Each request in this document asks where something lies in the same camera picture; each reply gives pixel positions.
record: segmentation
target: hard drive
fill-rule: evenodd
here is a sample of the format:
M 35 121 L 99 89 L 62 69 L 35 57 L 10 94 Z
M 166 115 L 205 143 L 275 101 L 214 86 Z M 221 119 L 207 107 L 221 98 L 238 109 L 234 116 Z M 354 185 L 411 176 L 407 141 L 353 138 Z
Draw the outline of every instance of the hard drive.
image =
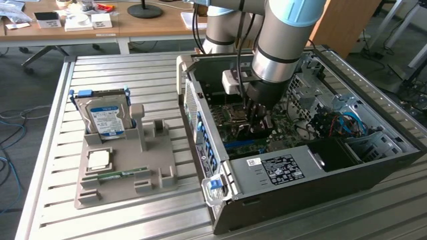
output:
M 81 112 L 87 134 L 99 134 L 102 140 L 125 137 L 126 129 L 135 126 L 130 112 L 130 89 L 81 90 L 77 95 L 70 90 L 70 95 Z

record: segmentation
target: chair wheel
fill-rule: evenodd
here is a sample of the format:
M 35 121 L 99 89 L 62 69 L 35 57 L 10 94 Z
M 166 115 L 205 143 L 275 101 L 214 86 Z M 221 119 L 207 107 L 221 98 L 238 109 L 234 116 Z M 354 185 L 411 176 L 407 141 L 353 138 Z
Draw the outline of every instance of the chair wheel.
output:
M 29 48 L 27 47 L 19 47 L 19 51 L 23 53 L 23 54 L 27 54 L 27 53 L 30 53 L 30 50 L 29 50 Z
M 98 51 L 102 49 L 101 45 L 98 45 L 98 44 L 93 44 L 93 48 L 94 48 L 95 50 L 98 50 Z
M 25 67 L 25 73 L 33 75 L 35 73 L 35 70 L 30 67 Z

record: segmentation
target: wooden desk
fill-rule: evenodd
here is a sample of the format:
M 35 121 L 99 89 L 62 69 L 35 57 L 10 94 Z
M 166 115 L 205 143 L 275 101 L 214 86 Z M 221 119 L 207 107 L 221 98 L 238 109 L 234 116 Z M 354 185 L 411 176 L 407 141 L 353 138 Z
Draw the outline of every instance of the wooden desk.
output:
M 158 5 L 163 9 L 163 15 L 154 19 L 139 19 L 133 17 L 127 10 L 138 2 L 109 2 L 117 6 L 119 14 L 111 16 L 113 28 L 102 28 L 85 31 L 66 32 L 63 27 L 39 28 L 37 22 L 30 27 L 10 30 L 2 24 L 0 47 L 30 47 L 49 45 L 79 45 L 118 43 L 122 54 L 130 54 L 129 43 L 135 41 L 161 41 L 193 39 L 193 31 L 186 28 L 182 20 L 182 12 L 169 6 Z M 169 2 L 167 4 L 189 9 L 190 3 Z M 53 12 L 61 8 L 55 0 L 41 0 L 41 2 L 26 2 L 25 12 L 30 17 L 35 17 L 35 12 Z M 5 24 L 11 21 L 5 17 Z
M 311 34 L 317 45 L 329 45 L 343 58 L 349 55 L 359 34 L 366 27 L 381 0 L 327 0 L 325 13 Z M 46 45 L 78 45 L 119 43 L 121 53 L 129 54 L 129 43 L 137 41 L 193 39 L 193 31 L 186 28 L 181 9 L 159 5 L 163 16 L 154 19 L 133 17 L 127 10 L 137 2 L 110 2 L 119 15 L 113 16 L 113 28 L 66 32 L 65 28 L 41 29 L 37 22 L 31 27 L 0 31 L 0 47 Z M 190 3 L 169 2 L 181 8 L 191 8 Z M 50 12 L 59 9 L 55 0 L 27 2 L 25 12 Z

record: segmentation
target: office chair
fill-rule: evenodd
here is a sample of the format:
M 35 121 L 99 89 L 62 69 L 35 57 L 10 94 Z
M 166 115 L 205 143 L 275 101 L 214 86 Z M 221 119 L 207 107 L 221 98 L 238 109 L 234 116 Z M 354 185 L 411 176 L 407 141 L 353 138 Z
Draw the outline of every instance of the office chair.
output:
M 98 44 L 93 44 L 93 48 L 94 48 L 95 50 L 98 50 L 98 51 L 102 49 L 101 45 L 98 45 Z M 42 50 L 41 50 L 35 55 L 33 55 L 31 58 L 29 58 L 27 61 L 22 64 L 25 73 L 27 73 L 29 75 L 31 75 L 31 74 L 35 73 L 35 70 L 34 70 L 31 67 L 29 67 L 29 65 L 30 65 L 34 61 L 37 61 L 45 54 L 47 54 L 51 50 L 59 51 L 61 54 L 63 54 L 65 57 L 66 57 L 66 56 L 70 56 L 70 54 L 66 52 L 66 50 L 62 48 L 62 46 L 59 46 L 59 45 L 46 46 L 46 47 L 42 48 Z M 29 52 L 30 52 L 27 47 L 21 47 L 21 48 L 19 48 L 19 51 L 21 51 L 22 53 L 29 53 Z

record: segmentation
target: barcode sticker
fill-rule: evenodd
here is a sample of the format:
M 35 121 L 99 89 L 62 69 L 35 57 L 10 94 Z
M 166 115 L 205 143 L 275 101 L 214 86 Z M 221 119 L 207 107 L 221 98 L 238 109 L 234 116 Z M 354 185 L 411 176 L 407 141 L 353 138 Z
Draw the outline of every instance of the barcode sticker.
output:
M 97 37 L 115 37 L 117 34 L 115 33 L 99 33 L 97 34 Z
M 250 165 L 250 166 L 255 166 L 255 165 L 261 165 L 262 164 L 262 159 L 259 157 L 249 159 L 246 161 L 247 161 L 247 165 Z

